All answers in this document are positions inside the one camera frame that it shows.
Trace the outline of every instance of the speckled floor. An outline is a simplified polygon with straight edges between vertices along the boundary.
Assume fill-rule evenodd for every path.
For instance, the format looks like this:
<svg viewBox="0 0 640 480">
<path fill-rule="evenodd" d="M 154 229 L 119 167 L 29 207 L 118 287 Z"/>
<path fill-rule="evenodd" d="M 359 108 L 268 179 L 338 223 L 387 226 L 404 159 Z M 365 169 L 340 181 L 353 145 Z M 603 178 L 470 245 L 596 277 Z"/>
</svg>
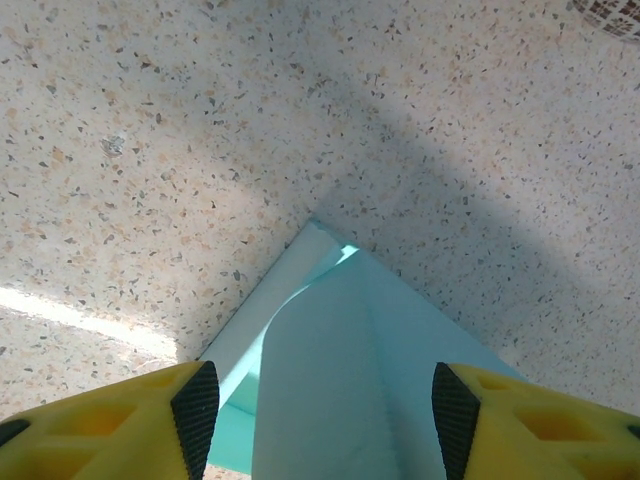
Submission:
<svg viewBox="0 0 640 480">
<path fill-rule="evenodd" d="M 0 417 L 197 357 L 312 214 L 640 414 L 640 51 L 566 0 L 1 0 L 0 33 Z"/>
</svg>

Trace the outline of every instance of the terrazzo floor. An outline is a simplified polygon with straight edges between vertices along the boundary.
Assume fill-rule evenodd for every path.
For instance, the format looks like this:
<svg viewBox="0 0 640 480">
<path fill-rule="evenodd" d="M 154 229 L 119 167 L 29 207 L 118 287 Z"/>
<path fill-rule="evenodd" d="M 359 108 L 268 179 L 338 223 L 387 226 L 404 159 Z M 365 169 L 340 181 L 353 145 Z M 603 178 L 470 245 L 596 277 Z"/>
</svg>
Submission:
<svg viewBox="0 0 640 480">
<path fill-rule="evenodd" d="M 196 358 L 312 215 L 640 414 L 639 58 L 566 0 L 0 0 L 0 418 Z"/>
</svg>

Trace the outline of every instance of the yellow plastic part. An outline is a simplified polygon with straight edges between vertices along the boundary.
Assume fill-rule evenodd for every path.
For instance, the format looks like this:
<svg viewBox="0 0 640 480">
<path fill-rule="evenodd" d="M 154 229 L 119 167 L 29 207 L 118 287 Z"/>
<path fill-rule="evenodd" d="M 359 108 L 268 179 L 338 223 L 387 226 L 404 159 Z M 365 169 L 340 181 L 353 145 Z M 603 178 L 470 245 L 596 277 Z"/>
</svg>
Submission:
<svg viewBox="0 0 640 480">
<path fill-rule="evenodd" d="M 640 418 L 479 368 L 449 367 L 480 401 L 465 480 L 640 479 Z"/>
<path fill-rule="evenodd" d="M 215 397 L 211 401 L 207 399 L 205 403 L 201 402 L 199 391 L 195 392 L 194 397 L 194 387 L 198 385 L 194 385 L 193 380 L 196 374 L 198 379 L 203 379 L 203 373 L 207 377 L 204 388 Z M 196 425 L 182 414 L 176 416 L 175 399 L 180 400 L 178 409 L 184 410 L 186 401 L 187 410 L 189 402 L 198 407 L 198 411 L 192 412 L 194 415 L 210 415 L 210 420 L 196 419 L 196 422 L 205 421 L 204 431 L 208 434 L 210 430 L 213 434 L 218 408 L 217 388 L 215 368 L 211 362 L 191 362 L 17 414 L 3 421 L 0 430 L 3 425 L 7 427 L 9 422 L 15 425 L 21 421 L 26 423 L 26 420 L 30 425 L 4 443 L 0 439 L 0 444 L 3 443 L 0 446 L 0 478 L 195 478 L 194 470 L 187 466 L 189 462 L 186 461 L 185 445 L 181 444 L 185 437 L 179 433 L 180 421 L 186 421 L 188 426 L 195 425 L 199 432 L 203 431 L 200 428 L 202 424 Z M 7 428 L 4 430 L 6 440 Z M 197 445 L 197 449 L 204 449 L 203 462 L 206 462 L 210 440 L 211 435 L 208 441 L 205 439 L 206 445 Z"/>
</svg>

